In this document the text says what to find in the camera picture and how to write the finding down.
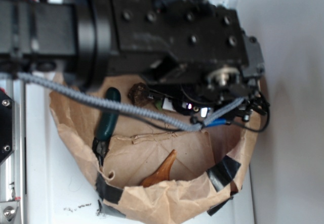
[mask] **blue wire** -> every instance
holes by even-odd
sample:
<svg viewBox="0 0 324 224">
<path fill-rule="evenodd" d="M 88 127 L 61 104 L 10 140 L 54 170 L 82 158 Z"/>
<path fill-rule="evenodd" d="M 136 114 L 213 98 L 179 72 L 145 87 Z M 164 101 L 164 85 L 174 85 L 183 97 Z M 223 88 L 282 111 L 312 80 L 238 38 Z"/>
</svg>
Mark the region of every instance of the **blue wire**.
<svg viewBox="0 0 324 224">
<path fill-rule="evenodd" d="M 226 124 L 226 119 L 215 119 L 212 123 L 207 125 L 207 127 L 219 126 Z"/>
</svg>

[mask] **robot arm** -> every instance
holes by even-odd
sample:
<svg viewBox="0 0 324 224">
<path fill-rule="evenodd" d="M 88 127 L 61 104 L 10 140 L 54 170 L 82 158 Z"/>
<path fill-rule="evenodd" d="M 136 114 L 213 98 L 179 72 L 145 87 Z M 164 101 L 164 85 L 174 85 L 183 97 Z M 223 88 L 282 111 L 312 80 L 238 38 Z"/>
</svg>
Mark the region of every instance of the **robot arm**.
<svg viewBox="0 0 324 224">
<path fill-rule="evenodd" d="M 227 115 L 266 114 L 259 95 L 260 45 L 237 13 L 207 0 L 0 0 L 0 72 L 62 71 L 84 91 L 104 77 L 139 74 L 154 97 Z"/>
</svg>

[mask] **black cable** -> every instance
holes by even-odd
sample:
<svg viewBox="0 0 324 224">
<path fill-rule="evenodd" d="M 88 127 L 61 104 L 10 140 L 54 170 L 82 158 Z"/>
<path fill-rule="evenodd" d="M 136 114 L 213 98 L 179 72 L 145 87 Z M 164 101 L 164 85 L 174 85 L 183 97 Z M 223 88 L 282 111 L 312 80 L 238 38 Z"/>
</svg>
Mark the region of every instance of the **black cable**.
<svg viewBox="0 0 324 224">
<path fill-rule="evenodd" d="M 185 91 L 185 89 L 183 88 L 183 86 L 181 85 L 181 91 L 183 92 L 184 96 L 186 96 L 190 101 L 196 103 L 196 104 L 200 104 L 200 105 L 205 105 L 205 106 L 214 106 L 215 103 L 217 103 L 216 101 L 214 102 L 200 102 L 197 101 L 196 99 L 193 99 L 191 96 L 189 96 L 189 94 Z"/>
<path fill-rule="evenodd" d="M 244 124 L 241 124 L 234 120 L 229 121 L 231 124 L 236 125 L 241 128 L 244 128 L 244 129 L 247 129 L 247 130 L 255 132 L 255 133 L 262 133 L 267 129 L 267 127 L 269 126 L 269 123 L 270 123 L 270 105 L 269 105 L 268 101 L 266 100 L 266 98 L 264 97 L 264 95 L 261 92 L 259 92 L 259 93 L 261 95 L 261 98 L 265 102 L 264 106 L 265 106 L 265 111 L 267 113 L 267 121 L 265 122 L 264 126 L 261 129 L 252 129 L 252 128 L 249 128 L 249 127 L 245 126 Z"/>
</svg>

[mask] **brown paper bag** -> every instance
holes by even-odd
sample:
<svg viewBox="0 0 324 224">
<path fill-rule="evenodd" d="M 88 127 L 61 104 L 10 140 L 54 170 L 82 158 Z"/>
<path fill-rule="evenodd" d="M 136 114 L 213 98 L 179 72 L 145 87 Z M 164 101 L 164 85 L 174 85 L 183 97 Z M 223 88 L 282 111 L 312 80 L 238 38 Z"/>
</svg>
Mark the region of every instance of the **brown paper bag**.
<svg viewBox="0 0 324 224">
<path fill-rule="evenodd" d="M 103 97 L 113 86 L 120 91 L 122 102 L 131 103 L 128 91 L 139 82 L 142 80 L 137 76 L 109 77 L 94 95 Z M 99 168 L 92 142 L 100 112 L 54 92 L 50 98 L 61 139 L 103 203 L 119 216 L 151 224 L 182 223 L 223 203 L 242 188 L 256 133 L 236 126 L 170 133 L 120 116 L 109 153 Z M 152 104 L 146 108 L 157 111 Z M 188 117 L 177 113 L 164 113 L 189 122 Z M 253 114 L 248 126 L 259 125 L 260 117 Z M 178 155 L 171 170 L 172 180 L 149 188 L 138 186 L 173 149 Z"/>
</svg>

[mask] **white wall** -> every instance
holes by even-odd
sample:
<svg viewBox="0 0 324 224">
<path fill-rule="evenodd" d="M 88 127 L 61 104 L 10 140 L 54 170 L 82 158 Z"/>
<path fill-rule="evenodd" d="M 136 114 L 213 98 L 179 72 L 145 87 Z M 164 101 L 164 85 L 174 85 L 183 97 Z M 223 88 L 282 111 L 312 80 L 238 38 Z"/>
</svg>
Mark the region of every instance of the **white wall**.
<svg viewBox="0 0 324 224">
<path fill-rule="evenodd" d="M 324 0 L 240 0 L 272 109 L 251 175 L 256 223 L 324 223 Z"/>
</svg>

